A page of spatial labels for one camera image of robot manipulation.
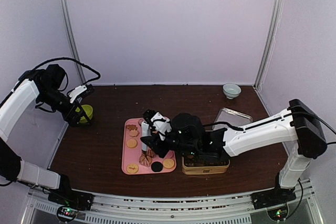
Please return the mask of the plain round cookie bottom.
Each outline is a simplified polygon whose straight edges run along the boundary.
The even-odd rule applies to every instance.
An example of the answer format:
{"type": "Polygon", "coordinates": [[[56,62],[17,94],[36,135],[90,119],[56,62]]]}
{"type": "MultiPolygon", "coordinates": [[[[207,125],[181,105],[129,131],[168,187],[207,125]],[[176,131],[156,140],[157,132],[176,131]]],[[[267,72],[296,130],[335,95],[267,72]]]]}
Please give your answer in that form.
{"type": "Polygon", "coordinates": [[[145,167],[149,167],[152,164],[152,159],[155,153],[152,150],[141,151],[141,156],[139,158],[139,164],[145,167]]]}

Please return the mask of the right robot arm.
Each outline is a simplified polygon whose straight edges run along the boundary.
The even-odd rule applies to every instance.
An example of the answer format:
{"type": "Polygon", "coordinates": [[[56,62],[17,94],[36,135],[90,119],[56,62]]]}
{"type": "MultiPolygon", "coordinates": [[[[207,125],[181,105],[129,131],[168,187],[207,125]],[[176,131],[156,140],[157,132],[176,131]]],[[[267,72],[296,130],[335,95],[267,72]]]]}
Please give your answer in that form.
{"type": "Polygon", "coordinates": [[[223,122],[224,128],[212,131],[206,130],[199,117],[189,113],[180,113],[169,120],[160,112],[146,110],[142,117],[146,128],[141,142],[161,158],[168,151],[176,151],[186,157],[219,162],[264,146],[297,142],[297,148],[277,174],[275,187],[269,190],[269,199],[274,204],[289,196],[311,160],[328,147],[322,121],[298,99],[266,119],[242,126],[223,122]]]}

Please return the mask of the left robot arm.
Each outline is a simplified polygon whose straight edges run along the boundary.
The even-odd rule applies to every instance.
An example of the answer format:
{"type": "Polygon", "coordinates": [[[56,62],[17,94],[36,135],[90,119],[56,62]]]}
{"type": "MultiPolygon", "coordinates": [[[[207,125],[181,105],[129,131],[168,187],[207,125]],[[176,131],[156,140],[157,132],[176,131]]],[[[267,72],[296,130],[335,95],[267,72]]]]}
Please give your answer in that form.
{"type": "Polygon", "coordinates": [[[76,197],[66,175],[47,170],[61,125],[79,126],[85,112],[78,99],[92,91],[83,83],[67,94],[60,89],[66,72],[58,64],[24,72],[1,102],[1,177],[5,186],[21,182],[55,191],[64,205],[76,197]]]}

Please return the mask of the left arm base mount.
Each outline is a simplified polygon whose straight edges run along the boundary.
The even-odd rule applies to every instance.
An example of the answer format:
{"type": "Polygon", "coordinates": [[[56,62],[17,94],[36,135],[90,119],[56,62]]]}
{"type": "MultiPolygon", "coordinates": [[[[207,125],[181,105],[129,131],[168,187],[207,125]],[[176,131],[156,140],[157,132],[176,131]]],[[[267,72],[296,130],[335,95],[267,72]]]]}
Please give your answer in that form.
{"type": "Polygon", "coordinates": [[[76,219],[80,211],[91,209],[94,195],[80,191],[72,191],[69,195],[55,190],[48,191],[48,200],[59,204],[56,217],[63,223],[69,223],[76,219]]]}

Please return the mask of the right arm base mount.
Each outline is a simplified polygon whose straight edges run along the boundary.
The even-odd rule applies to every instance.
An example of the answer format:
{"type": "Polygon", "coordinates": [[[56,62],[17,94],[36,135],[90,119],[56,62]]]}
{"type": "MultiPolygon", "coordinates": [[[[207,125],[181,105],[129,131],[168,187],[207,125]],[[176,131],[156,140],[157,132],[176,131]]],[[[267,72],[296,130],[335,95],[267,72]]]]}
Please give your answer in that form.
{"type": "Polygon", "coordinates": [[[267,210],[268,217],[273,221],[285,221],[289,216],[288,202],[296,200],[293,189],[270,189],[251,194],[254,209],[267,210]]]}

